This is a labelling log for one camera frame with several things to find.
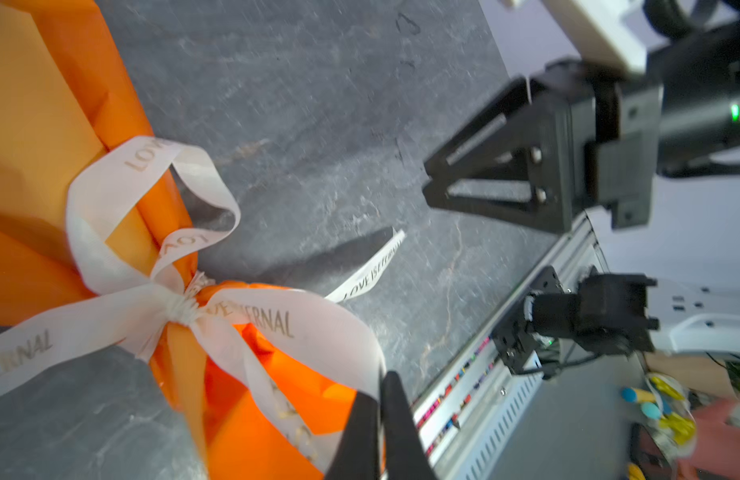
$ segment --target gray tabletop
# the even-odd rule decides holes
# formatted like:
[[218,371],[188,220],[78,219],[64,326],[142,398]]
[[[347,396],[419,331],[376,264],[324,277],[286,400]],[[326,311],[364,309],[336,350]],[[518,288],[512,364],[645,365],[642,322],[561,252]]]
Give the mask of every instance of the gray tabletop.
[[[429,209],[423,160],[506,82],[475,0],[102,0],[157,135],[197,144],[241,206],[200,254],[217,280],[328,293],[387,240],[346,303],[410,400],[554,242]],[[228,221],[184,195],[196,224]],[[0,478],[201,478],[145,364],[108,349],[0,398]]]

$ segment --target bolt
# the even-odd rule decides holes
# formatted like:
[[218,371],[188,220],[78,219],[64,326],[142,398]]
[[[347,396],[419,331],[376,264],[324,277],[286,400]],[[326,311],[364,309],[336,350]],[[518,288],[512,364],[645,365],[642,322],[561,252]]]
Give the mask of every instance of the bolt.
[[533,159],[534,164],[539,164],[543,160],[543,152],[538,147],[529,149],[529,157]]
[[546,197],[546,190],[544,190],[543,188],[536,188],[535,189],[535,197],[538,198],[538,201],[541,204],[545,204],[546,203],[546,199],[547,199],[547,197]]

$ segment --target printed ribbon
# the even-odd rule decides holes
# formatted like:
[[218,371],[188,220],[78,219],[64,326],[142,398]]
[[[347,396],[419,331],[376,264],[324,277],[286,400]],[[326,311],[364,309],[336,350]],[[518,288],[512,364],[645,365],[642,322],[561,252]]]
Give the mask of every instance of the printed ribbon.
[[[231,212],[229,230],[184,228],[164,239],[150,276],[106,239],[172,165],[193,194]],[[78,272],[98,297],[40,313],[0,334],[0,396],[41,371],[118,344],[148,361],[166,322],[186,325],[211,359],[242,382],[263,415],[320,471],[340,432],[311,433],[233,325],[252,322],[276,348],[326,378],[379,399],[383,352],[361,320],[335,302],[368,292],[404,240],[400,231],[336,291],[227,288],[199,308],[172,263],[217,244],[239,225],[239,206],[201,148],[136,137],[86,168],[68,189],[66,232]]]

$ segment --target orange bouquet wrap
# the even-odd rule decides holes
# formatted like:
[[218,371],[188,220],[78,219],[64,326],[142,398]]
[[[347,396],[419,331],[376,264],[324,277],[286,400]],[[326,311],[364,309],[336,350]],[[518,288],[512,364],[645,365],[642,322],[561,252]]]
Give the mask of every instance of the orange bouquet wrap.
[[[321,478],[356,389],[373,387],[314,351],[337,344],[329,333],[336,325],[370,339],[333,302],[369,290],[403,233],[329,300],[277,286],[207,286],[195,242],[210,245],[230,231],[192,228],[169,166],[193,178],[186,184],[209,203],[238,207],[203,150],[152,136],[92,0],[0,2],[0,326],[18,326],[0,335],[0,395],[50,366],[44,359],[57,351],[70,353],[55,363],[120,342],[148,360],[164,397],[183,412],[211,478]],[[155,165],[161,170],[148,170]],[[152,179],[136,194],[146,174]],[[121,185],[99,187],[119,175]],[[96,210],[105,199],[95,190],[133,192],[112,200],[121,211],[109,215]],[[89,240],[96,232],[99,245]],[[136,281],[106,283],[104,274],[117,271]],[[88,319],[96,309],[97,326]],[[64,346],[79,328],[89,331],[84,339],[106,333],[86,350]],[[151,330],[134,340],[132,329]],[[373,341],[356,355],[372,357],[365,370],[377,375],[383,360]],[[349,347],[337,346],[333,362],[354,355]],[[351,358],[346,364],[364,361]]]

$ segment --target black cylinder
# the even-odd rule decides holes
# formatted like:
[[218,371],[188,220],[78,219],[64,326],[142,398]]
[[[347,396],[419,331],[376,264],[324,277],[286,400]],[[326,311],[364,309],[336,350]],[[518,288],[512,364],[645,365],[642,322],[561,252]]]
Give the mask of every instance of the black cylinder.
[[651,53],[647,74],[663,82],[659,174],[740,146],[740,22]]

